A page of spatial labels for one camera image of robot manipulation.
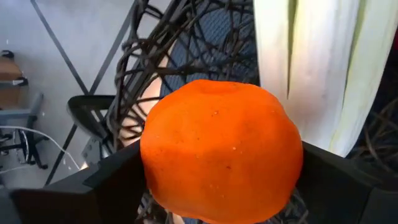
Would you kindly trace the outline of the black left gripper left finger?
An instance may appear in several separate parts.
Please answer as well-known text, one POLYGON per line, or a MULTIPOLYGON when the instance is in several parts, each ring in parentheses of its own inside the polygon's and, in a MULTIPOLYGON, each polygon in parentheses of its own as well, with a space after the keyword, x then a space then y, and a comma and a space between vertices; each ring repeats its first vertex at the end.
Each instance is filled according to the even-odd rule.
POLYGON ((41 189, 9 190, 9 224, 128 224, 146 189, 139 143, 41 189))

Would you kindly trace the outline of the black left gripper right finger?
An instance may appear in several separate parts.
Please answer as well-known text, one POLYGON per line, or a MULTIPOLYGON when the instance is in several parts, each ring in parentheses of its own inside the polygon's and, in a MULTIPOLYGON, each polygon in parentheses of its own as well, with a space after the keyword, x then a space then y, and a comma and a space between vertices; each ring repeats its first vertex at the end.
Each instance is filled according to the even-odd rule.
POLYGON ((398 224, 398 175, 304 143, 297 188, 281 224, 398 224))

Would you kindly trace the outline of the orange tangerine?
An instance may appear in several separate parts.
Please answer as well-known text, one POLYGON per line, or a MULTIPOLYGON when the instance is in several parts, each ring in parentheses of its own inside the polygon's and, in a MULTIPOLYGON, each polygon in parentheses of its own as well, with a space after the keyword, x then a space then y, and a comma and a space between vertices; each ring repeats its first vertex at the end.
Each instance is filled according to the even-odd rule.
POLYGON ((245 83, 195 80, 150 110, 141 136, 161 206, 208 223, 253 224, 288 203, 303 146, 278 99, 245 83))

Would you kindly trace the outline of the pale green celery stalk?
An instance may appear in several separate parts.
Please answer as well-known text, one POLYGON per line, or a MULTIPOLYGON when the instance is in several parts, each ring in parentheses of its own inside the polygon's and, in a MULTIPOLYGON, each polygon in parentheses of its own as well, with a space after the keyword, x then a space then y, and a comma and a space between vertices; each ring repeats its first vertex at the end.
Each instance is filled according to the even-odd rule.
POLYGON ((398 0, 253 0, 261 86, 302 139, 345 157, 371 110, 398 0))

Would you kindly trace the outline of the brown cardboard box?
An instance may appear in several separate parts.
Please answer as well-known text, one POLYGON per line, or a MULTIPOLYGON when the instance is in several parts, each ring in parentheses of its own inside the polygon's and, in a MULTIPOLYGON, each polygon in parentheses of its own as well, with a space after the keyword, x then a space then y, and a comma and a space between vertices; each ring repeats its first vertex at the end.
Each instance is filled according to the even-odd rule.
POLYGON ((10 50, 0 51, 0 110, 19 106, 21 90, 28 85, 10 50))

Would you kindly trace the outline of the black metal table frame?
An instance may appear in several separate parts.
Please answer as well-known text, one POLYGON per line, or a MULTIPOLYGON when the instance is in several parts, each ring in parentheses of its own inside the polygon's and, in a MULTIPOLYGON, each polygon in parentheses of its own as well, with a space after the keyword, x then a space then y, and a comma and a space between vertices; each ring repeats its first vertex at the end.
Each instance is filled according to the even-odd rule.
POLYGON ((73 122, 89 135, 81 153, 87 166, 94 166, 114 151, 113 135, 106 124, 113 100, 114 95, 79 95, 67 103, 73 122))

